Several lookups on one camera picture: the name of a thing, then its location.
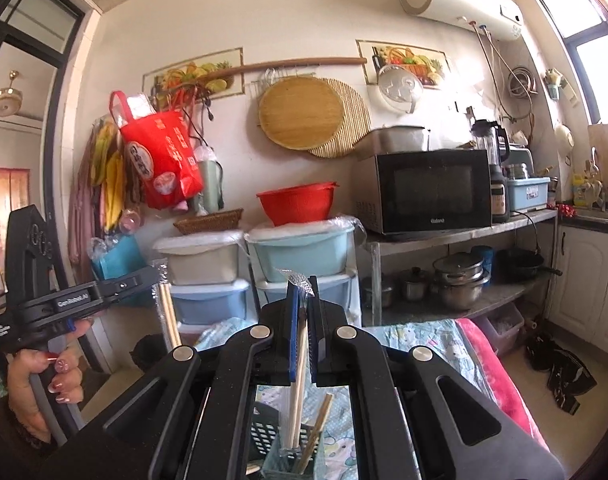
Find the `metal shelf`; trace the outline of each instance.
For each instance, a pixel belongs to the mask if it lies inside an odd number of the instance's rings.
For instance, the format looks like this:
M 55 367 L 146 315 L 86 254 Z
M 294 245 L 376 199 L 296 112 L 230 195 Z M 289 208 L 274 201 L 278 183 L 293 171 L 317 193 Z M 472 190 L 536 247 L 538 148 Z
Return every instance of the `metal shelf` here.
M 475 301 L 469 310 L 450 310 L 446 307 L 439 296 L 432 294 L 425 301 L 409 303 L 398 300 L 390 308 L 382 312 L 382 324 L 403 324 L 408 322 L 437 321 L 441 319 L 457 319 L 459 317 L 478 317 L 488 314 L 509 301 L 516 300 L 520 296 L 530 292 L 535 285 L 546 283 L 550 274 L 542 274 L 523 283 L 491 283 L 482 291 L 482 295 Z M 373 326 L 372 314 L 362 311 L 364 326 Z
M 528 213 L 535 223 L 543 222 L 557 216 L 557 211 L 552 209 L 543 209 Z M 520 227 L 525 227 L 530 224 L 530 220 L 523 215 L 514 216 L 503 224 L 495 224 L 490 227 L 481 227 L 478 229 L 453 229 L 448 231 L 432 231 L 423 232 L 425 234 L 412 234 L 409 239 L 404 241 L 391 242 L 380 235 L 369 233 L 366 240 L 365 248 L 372 252 L 374 246 L 379 247 L 381 256 L 389 254 L 408 253 L 411 251 L 419 251 L 429 247 L 437 247 L 440 245 L 454 244 L 457 242 L 465 242 L 466 240 L 474 240 L 476 238 L 484 238 L 490 235 L 513 231 Z

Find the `sink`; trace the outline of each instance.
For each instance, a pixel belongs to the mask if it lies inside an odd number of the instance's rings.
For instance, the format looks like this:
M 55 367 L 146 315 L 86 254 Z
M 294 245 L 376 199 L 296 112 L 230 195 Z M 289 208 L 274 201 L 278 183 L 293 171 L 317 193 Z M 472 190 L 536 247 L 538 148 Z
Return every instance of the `sink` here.
M 595 222 L 602 222 L 604 224 L 608 224 L 608 210 L 600 211 L 599 209 L 575 209 L 577 212 L 578 218 L 583 218 L 586 220 L 592 220 Z

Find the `red shopping bag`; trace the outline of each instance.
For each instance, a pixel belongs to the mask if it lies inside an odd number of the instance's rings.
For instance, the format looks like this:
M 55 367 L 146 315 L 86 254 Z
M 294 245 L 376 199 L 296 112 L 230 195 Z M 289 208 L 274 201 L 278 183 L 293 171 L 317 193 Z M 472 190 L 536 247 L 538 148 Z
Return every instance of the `red shopping bag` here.
M 113 109 L 114 99 L 121 105 Z M 122 91 L 111 92 L 109 110 L 120 127 L 126 151 L 146 189 L 146 204 L 165 209 L 199 193 L 203 184 L 180 112 L 133 118 Z

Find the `silver screw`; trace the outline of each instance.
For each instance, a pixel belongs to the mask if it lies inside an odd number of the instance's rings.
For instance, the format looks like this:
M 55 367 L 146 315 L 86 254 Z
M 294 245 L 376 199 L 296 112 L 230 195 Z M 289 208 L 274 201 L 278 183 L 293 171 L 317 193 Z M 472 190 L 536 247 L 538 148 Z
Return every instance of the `silver screw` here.
M 266 339 L 271 335 L 271 329 L 264 325 L 255 325 L 251 329 L 251 336 L 255 339 Z
M 340 326 L 337 329 L 337 335 L 342 339 L 353 339 L 357 336 L 357 330 L 352 326 Z
M 173 359 L 176 361 L 188 361 L 193 357 L 193 349 L 190 346 L 178 346 L 173 350 Z
M 417 361 L 430 361 L 433 358 L 433 351 L 425 346 L 413 348 L 413 357 Z

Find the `bag handle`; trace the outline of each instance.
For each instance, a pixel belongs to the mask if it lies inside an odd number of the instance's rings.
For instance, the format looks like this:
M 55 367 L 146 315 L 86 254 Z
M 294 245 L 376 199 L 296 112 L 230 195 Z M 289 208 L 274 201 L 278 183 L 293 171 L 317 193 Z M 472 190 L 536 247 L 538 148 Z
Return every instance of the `bag handle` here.
M 133 118 L 133 114 L 130 111 L 129 102 L 126 99 L 126 94 L 124 92 L 122 92 L 121 90 L 114 90 L 113 92 L 111 92 L 111 97 L 110 97 L 111 100 L 108 103 L 108 109 L 111 113 L 111 117 L 113 118 L 113 121 L 115 121 L 115 124 L 117 124 L 117 120 L 115 119 L 115 115 L 113 114 L 113 103 L 115 101 L 115 97 L 117 97 L 117 99 L 119 99 L 120 104 L 122 105 L 122 110 L 124 112 L 124 115 L 126 116 L 126 120 L 129 123 L 132 123 L 135 119 Z

